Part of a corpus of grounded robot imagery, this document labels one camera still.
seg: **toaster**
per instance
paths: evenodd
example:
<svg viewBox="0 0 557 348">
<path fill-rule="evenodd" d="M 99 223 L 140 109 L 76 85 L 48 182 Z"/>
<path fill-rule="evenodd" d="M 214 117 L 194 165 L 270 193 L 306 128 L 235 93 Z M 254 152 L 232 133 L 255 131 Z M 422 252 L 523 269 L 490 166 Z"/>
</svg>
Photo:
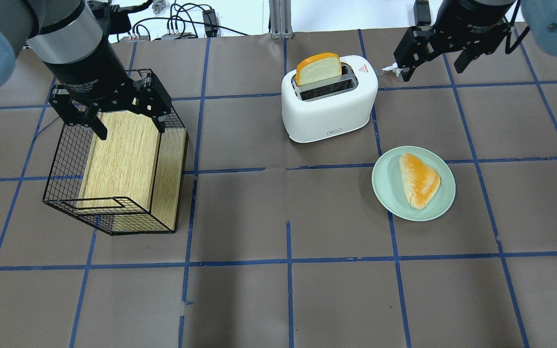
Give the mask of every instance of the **toaster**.
<svg viewBox="0 0 557 348">
<path fill-rule="evenodd" d="M 369 122 L 378 77 L 360 56 L 340 58 L 342 73 L 303 86 L 296 70 L 283 77 L 281 108 L 285 130 L 297 143 L 311 143 L 362 128 Z"/>
</svg>

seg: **wire basket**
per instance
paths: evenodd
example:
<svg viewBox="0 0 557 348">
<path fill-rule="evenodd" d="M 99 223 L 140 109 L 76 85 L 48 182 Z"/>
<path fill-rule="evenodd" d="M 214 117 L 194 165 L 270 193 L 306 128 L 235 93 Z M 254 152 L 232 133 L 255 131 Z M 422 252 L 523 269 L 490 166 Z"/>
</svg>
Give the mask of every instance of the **wire basket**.
<svg viewBox="0 0 557 348">
<path fill-rule="evenodd" d="M 164 121 L 166 130 L 184 128 L 172 107 Z M 149 210 L 128 197 L 79 199 L 83 174 L 90 154 L 93 131 L 81 126 L 63 126 L 42 201 L 109 235 L 175 233 Z M 104 201 L 99 207 L 79 207 L 80 201 Z"/>
</svg>

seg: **bread slice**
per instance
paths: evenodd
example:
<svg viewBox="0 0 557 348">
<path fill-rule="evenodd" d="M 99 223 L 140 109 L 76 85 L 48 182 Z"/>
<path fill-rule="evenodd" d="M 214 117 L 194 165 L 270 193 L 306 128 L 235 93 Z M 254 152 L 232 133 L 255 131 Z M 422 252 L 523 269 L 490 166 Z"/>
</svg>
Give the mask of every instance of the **bread slice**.
<svg viewBox="0 0 557 348">
<path fill-rule="evenodd" d="M 440 176 L 435 169 L 412 154 L 403 154 L 399 159 L 399 167 L 407 201 L 416 209 L 424 208 L 438 192 Z"/>
<path fill-rule="evenodd" d="M 341 75 L 341 61 L 336 53 L 308 57 L 296 68 L 296 85 L 302 86 Z"/>
</svg>

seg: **plate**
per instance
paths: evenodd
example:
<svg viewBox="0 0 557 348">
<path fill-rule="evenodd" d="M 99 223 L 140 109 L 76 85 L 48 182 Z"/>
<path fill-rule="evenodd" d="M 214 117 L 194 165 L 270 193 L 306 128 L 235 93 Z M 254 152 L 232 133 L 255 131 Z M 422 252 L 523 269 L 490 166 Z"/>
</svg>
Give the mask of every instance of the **plate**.
<svg viewBox="0 0 557 348">
<path fill-rule="evenodd" d="M 440 188 L 429 203 L 418 210 L 405 198 L 398 159 L 405 152 L 418 157 L 426 165 L 435 169 L 440 176 Z M 455 177 L 451 168 L 433 152 L 422 147 L 401 146 L 385 152 L 375 163 L 373 191 L 389 212 L 411 221 L 429 221 L 444 214 L 455 200 Z"/>
</svg>

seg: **wooden board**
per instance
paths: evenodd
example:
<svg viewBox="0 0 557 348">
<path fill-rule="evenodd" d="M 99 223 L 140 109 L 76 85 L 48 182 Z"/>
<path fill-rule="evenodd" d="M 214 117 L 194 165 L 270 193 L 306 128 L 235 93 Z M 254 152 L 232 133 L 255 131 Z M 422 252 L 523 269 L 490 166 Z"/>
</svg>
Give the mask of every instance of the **wooden board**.
<svg viewBox="0 0 557 348">
<path fill-rule="evenodd" d="M 94 135 L 79 199 L 126 196 L 150 208 L 161 140 L 152 119 L 131 112 L 104 113 L 105 141 Z M 119 206 L 115 201 L 78 201 L 77 207 Z"/>
<path fill-rule="evenodd" d="M 156 167 L 152 214 L 172 230 L 175 230 L 184 154 L 186 154 L 186 128 L 165 130 L 162 134 Z"/>
</svg>

